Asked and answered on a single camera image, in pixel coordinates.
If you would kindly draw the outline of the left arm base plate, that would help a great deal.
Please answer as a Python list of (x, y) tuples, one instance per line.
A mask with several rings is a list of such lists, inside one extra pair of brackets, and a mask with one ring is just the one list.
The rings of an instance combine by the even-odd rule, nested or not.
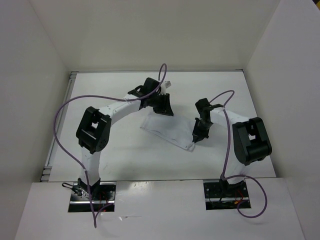
[[(63, 182), (62, 186), (71, 190), (68, 207), (69, 213), (85, 213), (91, 211), (89, 195), (77, 182)], [(92, 205), (95, 212), (114, 212), (115, 199), (115, 182), (101, 182), (91, 194)]]

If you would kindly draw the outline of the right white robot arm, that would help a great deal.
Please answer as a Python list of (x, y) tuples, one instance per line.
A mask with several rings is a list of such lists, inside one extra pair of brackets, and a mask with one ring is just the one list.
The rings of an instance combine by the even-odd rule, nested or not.
[(214, 124), (227, 129), (227, 147), (219, 178), (219, 191), (229, 197), (240, 188), (254, 162), (260, 162), (272, 153), (271, 142), (263, 120), (248, 118), (221, 105), (202, 107), (195, 119), (192, 141), (200, 142), (209, 137)]

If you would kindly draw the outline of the white skirt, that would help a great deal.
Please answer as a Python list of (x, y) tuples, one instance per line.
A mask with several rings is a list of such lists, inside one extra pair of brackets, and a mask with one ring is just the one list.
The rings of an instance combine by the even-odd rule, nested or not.
[(146, 116), (140, 128), (176, 147), (192, 152), (195, 148), (192, 135), (194, 125), (195, 120), (185, 116), (150, 113)]

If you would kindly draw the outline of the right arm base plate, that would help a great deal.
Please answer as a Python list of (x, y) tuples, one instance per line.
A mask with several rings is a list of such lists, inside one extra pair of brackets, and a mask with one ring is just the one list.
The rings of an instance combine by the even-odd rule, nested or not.
[(210, 210), (250, 209), (250, 199), (246, 182), (228, 184), (221, 179), (205, 180), (203, 182), (205, 207)]

